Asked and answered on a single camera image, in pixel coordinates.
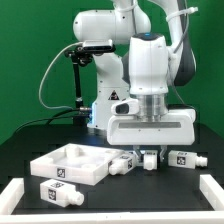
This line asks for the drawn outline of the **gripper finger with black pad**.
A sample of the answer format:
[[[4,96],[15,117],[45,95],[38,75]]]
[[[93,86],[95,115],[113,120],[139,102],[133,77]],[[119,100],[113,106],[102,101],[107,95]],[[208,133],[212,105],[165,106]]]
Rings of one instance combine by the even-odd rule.
[[[133,151],[135,152],[138,160],[140,160],[140,158],[141,158],[140,146],[134,145],[133,146]]]
[[[167,145],[161,145],[160,146],[160,154],[159,154],[159,158],[160,158],[160,162],[164,161],[164,155],[167,151]]]

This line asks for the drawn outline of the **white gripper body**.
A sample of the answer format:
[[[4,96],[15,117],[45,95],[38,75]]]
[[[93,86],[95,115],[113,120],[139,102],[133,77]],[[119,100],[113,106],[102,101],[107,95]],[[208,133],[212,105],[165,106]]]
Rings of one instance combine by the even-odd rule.
[[[195,141],[194,109],[171,109],[158,120],[141,121],[135,115],[109,119],[107,141],[111,145],[191,145]]]

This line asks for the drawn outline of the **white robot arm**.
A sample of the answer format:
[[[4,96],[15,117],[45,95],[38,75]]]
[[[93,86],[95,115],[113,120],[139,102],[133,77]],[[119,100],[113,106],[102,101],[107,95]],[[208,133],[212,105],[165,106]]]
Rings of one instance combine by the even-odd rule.
[[[111,10],[79,13],[73,23],[80,51],[97,69],[97,98],[89,130],[111,145],[190,145],[195,140],[193,109],[170,109],[170,88],[188,83],[196,70],[188,38],[189,16],[198,11],[186,0],[149,0],[166,14],[171,43],[151,31],[138,0],[111,0]]]

